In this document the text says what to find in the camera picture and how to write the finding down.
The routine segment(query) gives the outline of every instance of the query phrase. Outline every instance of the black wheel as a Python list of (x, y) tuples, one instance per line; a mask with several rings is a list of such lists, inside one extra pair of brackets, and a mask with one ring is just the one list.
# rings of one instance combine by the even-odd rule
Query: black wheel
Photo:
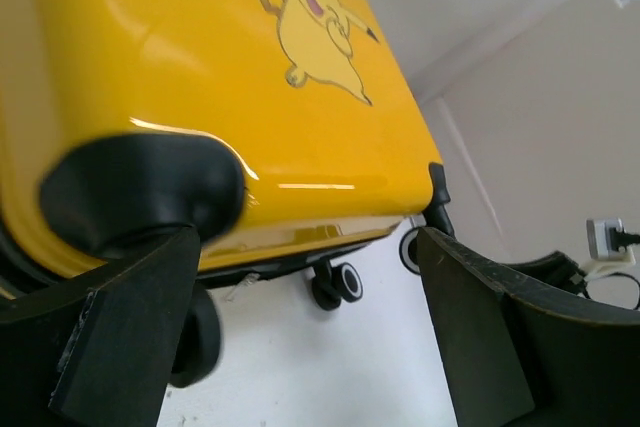
[(311, 279), (311, 294), (313, 295), (313, 300), (318, 304), (318, 307), (327, 312), (336, 310), (340, 307), (340, 304), (342, 304), (342, 299), (338, 295), (330, 292), (318, 277)]
[(184, 388), (204, 379), (217, 365), (221, 351), (218, 311), (206, 289), (196, 284), (171, 370), (171, 385)]
[(360, 280), (358, 271), (351, 264), (341, 264), (334, 267), (331, 272), (331, 283), (342, 298), (349, 303), (357, 302), (362, 298), (362, 280)]
[(409, 272), (420, 275), (420, 267), (418, 267), (418, 230), (414, 227), (402, 236), (400, 240), (400, 261)]

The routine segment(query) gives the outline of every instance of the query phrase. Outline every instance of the pikachu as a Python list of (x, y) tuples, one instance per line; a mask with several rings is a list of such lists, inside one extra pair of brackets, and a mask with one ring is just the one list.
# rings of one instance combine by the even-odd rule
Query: pikachu
[(295, 88), (309, 79), (340, 87), (358, 100), (373, 105), (353, 66), (351, 27), (364, 31), (378, 42), (371, 28), (340, 0), (281, 0), (280, 7), (260, 0), (265, 11), (276, 15), (277, 35), (291, 62), (285, 79)]

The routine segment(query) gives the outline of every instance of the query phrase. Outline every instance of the yellow suitcase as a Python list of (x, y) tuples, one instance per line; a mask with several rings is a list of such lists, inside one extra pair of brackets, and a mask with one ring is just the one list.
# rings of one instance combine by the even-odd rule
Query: yellow suitcase
[(438, 151), (366, 0), (0, 8), (5, 297), (184, 225), (206, 285), (274, 278), (388, 235), (434, 183), (446, 230)]

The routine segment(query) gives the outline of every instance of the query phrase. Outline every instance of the white floor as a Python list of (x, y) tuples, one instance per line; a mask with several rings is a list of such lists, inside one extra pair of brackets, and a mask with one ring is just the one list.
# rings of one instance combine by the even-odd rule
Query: white floor
[(168, 389), (160, 427), (453, 427), (420, 279), (392, 237), (348, 256), (364, 298), (320, 311), (303, 275), (215, 293), (225, 351), (214, 374)]

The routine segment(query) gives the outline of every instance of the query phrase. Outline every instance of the black cable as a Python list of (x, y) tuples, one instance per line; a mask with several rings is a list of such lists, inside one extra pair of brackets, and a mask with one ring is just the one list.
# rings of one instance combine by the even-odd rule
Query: black cable
[(632, 245), (640, 244), (640, 234), (612, 229), (610, 232), (611, 248), (616, 251), (625, 251)]
[[(629, 280), (632, 280), (638, 286), (638, 302), (636, 303), (636, 306), (632, 310), (640, 310), (640, 280), (638, 280), (633, 275), (626, 274), (624, 272), (614, 272), (613, 274), (606, 275), (606, 276), (601, 277), (599, 279), (594, 279), (591, 282), (596, 282), (598, 280), (604, 280), (604, 279), (608, 279), (608, 278), (611, 278), (611, 277), (622, 277), (623, 279), (629, 279)], [(586, 299), (594, 300), (589, 295), (589, 292), (587, 291), (587, 284), (584, 285), (584, 288), (582, 290), (582, 294), (585, 296)]]

